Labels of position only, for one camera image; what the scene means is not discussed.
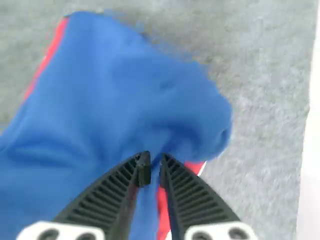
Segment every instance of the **ribbed plastic surface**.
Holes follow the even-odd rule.
[[[55,222],[101,228],[106,239],[128,238],[139,188],[150,184],[150,153],[130,157],[95,181]]]
[[[190,226],[239,221],[237,215],[200,177],[173,157],[161,160],[173,240],[183,240]]]

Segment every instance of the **blue cloth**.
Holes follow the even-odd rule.
[[[152,182],[138,194],[129,239],[156,239],[160,154],[212,159],[228,143],[231,119],[199,64],[164,54],[112,17],[71,14],[0,137],[0,238],[52,220],[103,173],[148,150]]]

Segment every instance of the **screw hole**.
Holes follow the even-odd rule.
[[[59,232],[56,229],[49,229],[43,232],[38,240],[56,240],[58,238]]]
[[[85,233],[79,236],[76,240],[96,240],[96,237],[91,233]]]
[[[232,228],[229,231],[229,236],[232,240],[247,240],[247,239],[249,239],[248,234],[240,228]]]
[[[213,240],[213,239],[209,234],[203,231],[198,231],[192,235],[192,240]]]

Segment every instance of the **red stripe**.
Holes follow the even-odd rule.
[[[67,23],[68,23],[68,18],[64,18],[56,27],[54,38],[53,38],[53,40],[52,40],[52,42],[46,52],[46,55],[45,55],[43,61],[41,62],[40,66],[38,67],[38,70],[36,71],[32,82],[30,83],[29,87],[27,88],[27,90],[25,92],[24,99],[28,98],[29,95],[32,93],[32,91],[35,88],[37,78],[44,71],[44,69],[49,64],[50,60],[52,59],[53,55],[55,54],[56,50],[58,49],[58,46],[64,36]]]
[[[192,163],[186,162],[184,164],[187,168],[192,170],[195,174],[198,174],[204,162],[200,163]],[[168,213],[168,203],[165,189],[159,187],[157,193],[157,200],[158,200],[158,217],[159,217],[159,228],[157,232],[157,240],[165,240],[167,237],[168,232],[170,231],[170,220],[169,220],[169,213]]]

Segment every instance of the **gray carpet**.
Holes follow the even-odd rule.
[[[1,0],[0,128],[13,117],[59,18],[115,9],[209,63],[232,102],[226,152],[203,177],[261,240],[292,240],[316,0]]]

